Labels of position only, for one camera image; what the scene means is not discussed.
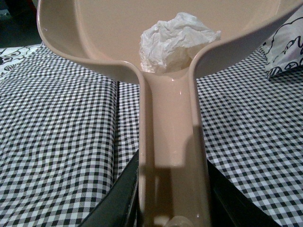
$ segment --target gingham tablecloth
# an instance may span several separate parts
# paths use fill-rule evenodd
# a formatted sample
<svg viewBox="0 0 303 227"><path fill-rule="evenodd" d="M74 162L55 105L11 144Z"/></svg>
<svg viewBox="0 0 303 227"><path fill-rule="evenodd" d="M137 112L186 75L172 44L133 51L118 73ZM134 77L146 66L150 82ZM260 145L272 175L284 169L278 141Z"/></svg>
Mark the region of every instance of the gingham tablecloth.
<svg viewBox="0 0 303 227"><path fill-rule="evenodd" d="M197 80L207 157L278 224L303 226L303 68L268 80L265 61ZM0 86L1 225L76 226L138 149L139 86L45 46Z"/></svg>

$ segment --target white fabric with black pattern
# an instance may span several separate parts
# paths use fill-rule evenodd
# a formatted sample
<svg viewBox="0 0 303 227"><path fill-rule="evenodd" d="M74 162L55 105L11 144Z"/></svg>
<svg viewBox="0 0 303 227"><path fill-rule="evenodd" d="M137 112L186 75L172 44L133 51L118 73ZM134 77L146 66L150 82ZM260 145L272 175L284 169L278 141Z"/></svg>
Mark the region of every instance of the white fabric with black pattern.
<svg viewBox="0 0 303 227"><path fill-rule="evenodd" d="M113 183L116 82L44 45L0 84L0 226L77 226Z"/></svg>
<svg viewBox="0 0 303 227"><path fill-rule="evenodd" d="M139 85L118 84L114 180L139 149Z"/></svg>
<svg viewBox="0 0 303 227"><path fill-rule="evenodd" d="M40 45L0 48L0 79L18 66L27 56Z"/></svg>
<svg viewBox="0 0 303 227"><path fill-rule="evenodd" d="M207 156L278 224L302 226L303 68L267 79L265 64L255 51L197 80ZM138 149L139 86L44 46L0 86L0 225L76 226Z"/></svg>
<svg viewBox="0 0 303 227"><path fill-rule="evenodd" d="M270 78L303 65L303 6L279 27L262 46Z"/></svg>
<svg viewBox="0 0 303 227"><path fill-rule="evenodd" d="M303 226L303 68L268 80L265 64L257 50L197 80L207 158L278 224ZM136 113L129 116L127 110L138 109L138 89L119 89L127 100L121 131L136 126L127 122ZM137 148L135 135L125 131L121 137Z"/></svg>

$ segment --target white tissue paper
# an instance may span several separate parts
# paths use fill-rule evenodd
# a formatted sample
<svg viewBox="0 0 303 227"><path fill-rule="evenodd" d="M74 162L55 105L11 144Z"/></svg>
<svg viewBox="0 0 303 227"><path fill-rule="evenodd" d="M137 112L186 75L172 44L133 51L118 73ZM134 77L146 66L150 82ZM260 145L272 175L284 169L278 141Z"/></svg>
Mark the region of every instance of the white tissue paper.
<svg viewBox="0 0 303 227"><path fill-rule="evenodd" d="M140 42L141 68L146 72L175 72L187 67L207 44L219 40L198 18L178 13L170 21L158 21L143 32Z"/></svg>

